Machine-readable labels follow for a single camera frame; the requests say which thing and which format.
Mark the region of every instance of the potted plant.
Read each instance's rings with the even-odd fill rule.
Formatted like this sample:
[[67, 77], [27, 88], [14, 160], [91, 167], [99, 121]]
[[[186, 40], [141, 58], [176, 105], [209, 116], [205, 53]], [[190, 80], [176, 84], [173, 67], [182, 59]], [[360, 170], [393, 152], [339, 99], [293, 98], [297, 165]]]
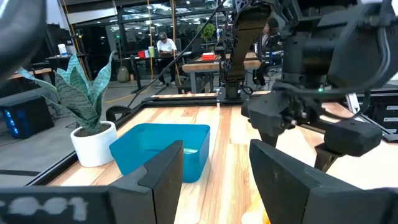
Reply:
[[[198, 27], [198, 30], [200, 30], [203, 27], [203, 24]], [[214, 35], [215, 27], [213, 24], [207, 24], [207, 26], [203, 29], [202, 33], [200, 34], [200, 37], [203, 38], [206, 42], [206, 49], [207, 47], [207, 40], [210, 39]]]
[[19, 73], [30, 80], [36, 81], [42, 88], [58, 96], [58, 102], [51, 103], [67, 110], [81, 126], [72, 131], [70, 137], [75, 147], [80, 164], [85, 167], [96, 167], [113, 160], [109, 145], [118, 137], [114, 123], [100, 121], [104, 93], [111, 78], [111, 62], [114, 52], [109, 57], [108, 64], [103, 67], [91, 84], [76, 55], [69, 60], [68, 69], [57, 69], [55, 86], [39, 80], [23, 68]]

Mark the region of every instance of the blue container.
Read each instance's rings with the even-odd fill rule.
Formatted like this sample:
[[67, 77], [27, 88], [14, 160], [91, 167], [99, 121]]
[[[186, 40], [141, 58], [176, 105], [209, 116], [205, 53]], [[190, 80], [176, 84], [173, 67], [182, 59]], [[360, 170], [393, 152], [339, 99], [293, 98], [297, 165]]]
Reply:
[[109, 148], [121, 173], [127, 175], [176, 140], [182, 140], [184, 146], [183, 181], [195, 182], [209, 155], [208, 125], [138, 124]]

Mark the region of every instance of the blue light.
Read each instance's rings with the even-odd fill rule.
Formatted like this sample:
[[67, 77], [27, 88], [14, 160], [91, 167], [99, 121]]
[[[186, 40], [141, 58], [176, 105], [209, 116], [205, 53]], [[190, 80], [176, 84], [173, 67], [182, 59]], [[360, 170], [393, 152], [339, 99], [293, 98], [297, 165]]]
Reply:
[[8, 110], [6, 110], [6, 116], [11, 118], [11, 114], [10, 114], [10, 112]]

